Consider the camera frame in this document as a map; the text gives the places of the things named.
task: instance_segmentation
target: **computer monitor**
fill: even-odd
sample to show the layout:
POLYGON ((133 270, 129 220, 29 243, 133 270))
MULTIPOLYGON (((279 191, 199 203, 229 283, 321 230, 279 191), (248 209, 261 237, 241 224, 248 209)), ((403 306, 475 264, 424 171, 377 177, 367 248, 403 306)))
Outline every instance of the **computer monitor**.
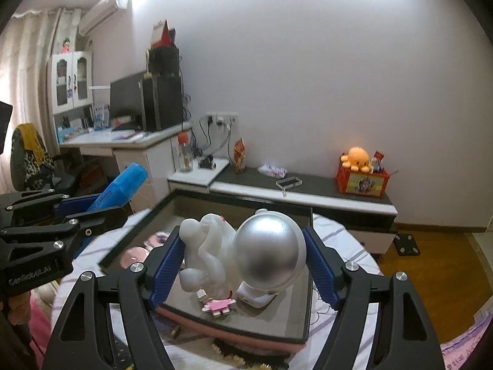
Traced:
POLYGON ((7 135, 8 123, 12 116, 12 106, 0 101, 0 154, 3 153, 3 145, 7 135))
POLYGON ((111 83, 109 92, 109 114, 111 118, 130 116, 132 122, 114 130, 142 129, 142 98, 139 81, 145 72, 118 79, 111 83))

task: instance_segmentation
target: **red box on shelf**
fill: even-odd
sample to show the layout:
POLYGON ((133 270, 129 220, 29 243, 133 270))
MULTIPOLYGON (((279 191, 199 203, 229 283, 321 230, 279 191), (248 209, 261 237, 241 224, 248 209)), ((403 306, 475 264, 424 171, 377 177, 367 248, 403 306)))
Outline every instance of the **red box on shelf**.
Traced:
POLYGON ((339 192, 353 195, 383 197, 389 174, 384 170, 381 174, 354 173, 349 168, 344 168, 339 163, 336 180, 339 192))

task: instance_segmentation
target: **white wall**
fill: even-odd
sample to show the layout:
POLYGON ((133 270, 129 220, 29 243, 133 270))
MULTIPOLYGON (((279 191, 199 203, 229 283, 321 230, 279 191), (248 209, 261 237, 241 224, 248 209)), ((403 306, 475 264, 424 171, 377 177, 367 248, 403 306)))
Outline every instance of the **white wall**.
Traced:
POLYGON ((238 111, 250 166, 334 176, 341 152, 378 149, 399 221, 488 224, 493 48, 462 0, 133 4, 94 32, 95 84, 144 69, 167 18, 192 112, 238 111))

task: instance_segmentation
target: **wooden floor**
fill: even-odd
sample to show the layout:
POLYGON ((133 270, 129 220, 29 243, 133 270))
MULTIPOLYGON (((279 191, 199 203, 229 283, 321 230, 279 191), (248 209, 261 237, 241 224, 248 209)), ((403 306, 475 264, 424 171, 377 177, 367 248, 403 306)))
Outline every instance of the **wooden floor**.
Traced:
POLYGON ((466 331, 492 291, 465 234, 403 231, 414 236, 421 255, 401 257, 392 244, 378 264, 387 276, 405 271, 418 291, 440 343, 466 331))

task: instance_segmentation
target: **white sculpture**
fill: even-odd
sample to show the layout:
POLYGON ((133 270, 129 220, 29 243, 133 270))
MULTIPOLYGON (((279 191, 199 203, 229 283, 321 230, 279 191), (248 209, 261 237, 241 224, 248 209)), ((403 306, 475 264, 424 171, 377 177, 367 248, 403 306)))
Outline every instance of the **white sculpture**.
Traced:
POLYGON ((257 210, 238 229, 221 216, 207 214, 200 222, 189 218, 180 226, 185 243, 181 288, 203 289, 216 300, 238 297, 262 307, 292 285, 306 261, 306 245, 298 224, 290 217, 257 210))
POLYGON ((238 289, 242 279, 230 253, 235 234, 235 229, 216 214, 207 214, 200 222, 188 218, 181 223, 179 236, 186 245, 186 269, 180 272, 180 283, 185 292, 203 289, 211 298, 221 300, 238 289))

